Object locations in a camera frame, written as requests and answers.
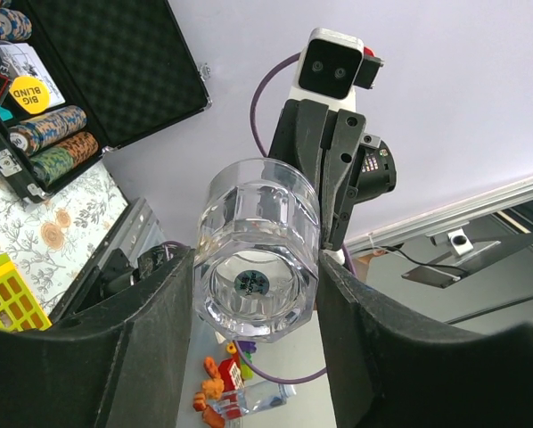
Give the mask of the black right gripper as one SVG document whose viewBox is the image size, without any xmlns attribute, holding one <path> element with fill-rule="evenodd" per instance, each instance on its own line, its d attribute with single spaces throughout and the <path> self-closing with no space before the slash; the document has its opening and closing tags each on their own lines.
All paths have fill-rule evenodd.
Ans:
<svg viewBox="0 0 533 428">
<path fill-rule="evenodd" d="M 312 100 L 286 101 L 268 156 L 299 170 L 314 187 L 321 247 L 344 243 L 355 205 L 392 192 L 397 170 L 390 148 L 365 132 L 364 115 Z"/>
</svg>

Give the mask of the clear glass cup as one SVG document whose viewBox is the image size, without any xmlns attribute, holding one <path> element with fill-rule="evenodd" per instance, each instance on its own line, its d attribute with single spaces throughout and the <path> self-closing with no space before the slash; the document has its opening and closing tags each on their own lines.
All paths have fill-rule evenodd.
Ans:
<svg viewBox="0 0 533 428">
<path fill-rule="evenodd" d="M 199 218 L 194 310 L 228 339 L 276 342 L 298 329 L 314 310 L 320 233 L 317 195 L 294 167 L 224 168 Z"/>
</svg>

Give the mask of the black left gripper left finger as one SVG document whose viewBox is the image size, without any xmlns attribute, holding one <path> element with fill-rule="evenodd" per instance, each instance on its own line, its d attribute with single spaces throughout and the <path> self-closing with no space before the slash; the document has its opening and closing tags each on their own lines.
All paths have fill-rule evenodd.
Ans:
<svg viewBox="0 0 533 428">
<path fill-rule="evenodd" d="M 193 250 L 47 330 L 0 330 L 0 427 L 172 427 L 192 324 Z"/>
</svg>

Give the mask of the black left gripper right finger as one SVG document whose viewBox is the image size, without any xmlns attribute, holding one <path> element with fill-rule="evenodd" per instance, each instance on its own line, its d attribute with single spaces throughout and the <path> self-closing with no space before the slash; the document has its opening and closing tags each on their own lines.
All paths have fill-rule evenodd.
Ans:
<svg viewBox="0 0 533 428">
<path fill-rule="evenodd" d="M 431 319 L 319 256 L 317 315 L 339 427 L 533 427 L 533 321 Z"/>
</svg>

